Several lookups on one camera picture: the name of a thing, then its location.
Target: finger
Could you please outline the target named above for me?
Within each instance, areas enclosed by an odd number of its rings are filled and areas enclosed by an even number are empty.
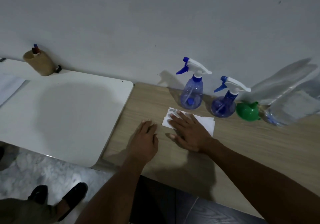
[[[175,122],[174,120],[169,120],[168,123],[173,126],[174,128],[176,128],[179,132],[183,133],[185,128],[182,125],[179,125],[177,122]]]
[[[178,113],[178,115],[181,116],[181,118],[182,118],[183,120],[185,120],[188,124],[192,124],[192,123],[193,123],[193,121],[192,121],[189,117],[187,117],[184,113],[182,113],[181,111],[177,111],[177,113]]]
[[[178,135],[174,135],[174,134],[170,134],[169,137],[172,139],[172,140],[175,140],[177,141],[182,147],[184,147],[185,149],[188,148],[188,143],[183,140],[180,136]]]
[[[149,126],[151,125],[151,120],[148,120],[146,121],[143,126],[142,126],[142,129],[141,129],[141,133],[147,133],[148,132],[148,128]]]
[[[176,117],[174,114],[170,114],[170,117],[172,118],[172,120],[177,122],[179,125],[182,125],[184,127],[187,127],[189,125],[185,120]]]
[[[158,143],[159,143],[159,140],[158,140],[157,134],[154,134],[153,135],[153,145],[157,151],[158,151]]]
[[[143,125],[144,125],[145,122],[146,122],[145,120],[142,120],[142,121],[141,121],[140,125],[139,125],[138,128],[137,128],[136,133],[141,132],[141,129],[142,129],[142,127],[143,127]]]
[[[153,135],[157,129],[157,124],[153,124],[152,126],[150,126],[148,134]]]
[[[193,114],[190,114],[190,118],[192,119],[192,121],[194,123],[199,123],[199,121],[195,118],[195,116]]]

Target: wooden cup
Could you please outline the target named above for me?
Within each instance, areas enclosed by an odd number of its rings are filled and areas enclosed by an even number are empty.
[[[37,56],[34,56],[32,51],[27,51],[23,55],[23,59],[41,76],[49,76],[57,69],[50,57],[42,50],[40,50],[40,54]]]

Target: white cloth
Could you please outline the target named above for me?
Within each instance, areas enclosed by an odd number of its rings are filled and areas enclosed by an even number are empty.
[[[8,74],[0,74],[0,106],[23,84],[25,79]]]
[[[177,110],[170,107],[168,109],[168,112],[167,112],[165,118],[163,119],[162,125],[165,127],[175,129],[168,123],[168,120],[171,120],[170,114],[174,114],[176,117],[181,118],[177,114]],[[199,123],[205,127],[205,129],[210,133],[210,135],[213,136],[214,135],[214,124],[215,124],[214,118],[213,117],[201,117],[198,115],[194,115],[194,116],[199,121]]]

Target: white tabletop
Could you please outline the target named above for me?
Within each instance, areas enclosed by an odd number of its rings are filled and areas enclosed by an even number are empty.
[[[68,70],[43,77],[15,60],[0,63],[0,73],[27,79],[0,107],[0,141],[86,167],[98,161],[133,88]]]

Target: person's left hand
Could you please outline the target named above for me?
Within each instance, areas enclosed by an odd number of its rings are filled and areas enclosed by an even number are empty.
[[[133,157],[146,165],[158,152],[157,124],[151,120],[142,121],[129,145],[128,157]]]

